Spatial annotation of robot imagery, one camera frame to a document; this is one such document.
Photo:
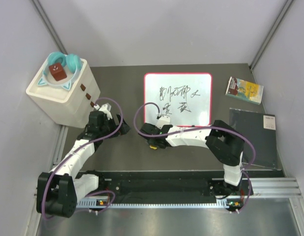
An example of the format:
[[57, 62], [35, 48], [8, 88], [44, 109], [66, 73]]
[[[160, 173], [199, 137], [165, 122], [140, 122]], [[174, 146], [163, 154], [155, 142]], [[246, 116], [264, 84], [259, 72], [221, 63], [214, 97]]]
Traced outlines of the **pink framed whiteboard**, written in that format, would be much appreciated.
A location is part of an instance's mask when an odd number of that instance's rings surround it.
[[155, 124], [157, 114], [175, 126], [211, 124], [213, 77], [209, 73], [147, 73], [144, 76], [144, 122]]

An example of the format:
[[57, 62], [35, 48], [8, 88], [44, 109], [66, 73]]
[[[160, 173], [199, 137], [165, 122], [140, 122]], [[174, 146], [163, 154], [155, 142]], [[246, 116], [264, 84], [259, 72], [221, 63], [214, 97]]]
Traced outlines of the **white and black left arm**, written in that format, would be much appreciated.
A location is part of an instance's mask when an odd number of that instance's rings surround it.
[[37, 181], [36, 211], [43, 217], [69, 218], [77, 203], [88, 193], [101, 195], [106, 183], [98, 175], [77, 175], [86, 160], [91, 157], [103, 140], [125, 135], [130, 127], [123, 114], [116, 115], [115, 122], [109, 111], [98, 110], [89, 114], [88, 123], [80, 133], [64, 159], [49, 172], [42, 172]]

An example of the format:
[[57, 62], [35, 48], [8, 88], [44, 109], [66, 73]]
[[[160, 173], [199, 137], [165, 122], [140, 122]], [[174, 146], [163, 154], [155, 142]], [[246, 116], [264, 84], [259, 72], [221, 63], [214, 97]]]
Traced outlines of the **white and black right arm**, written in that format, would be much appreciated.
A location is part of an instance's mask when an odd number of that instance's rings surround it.
[[224, 190], [221, 194], [234, 195], [242, 188], [242, 156], [245, 141], [236, 135], [228, 124], [217, 120], [213, 129], [178, 127], [171, 124], [153, 125], [144, 123], [139, 134], [147, 140], [151, 148], [192, 146], [207, 148], [223, 164]]

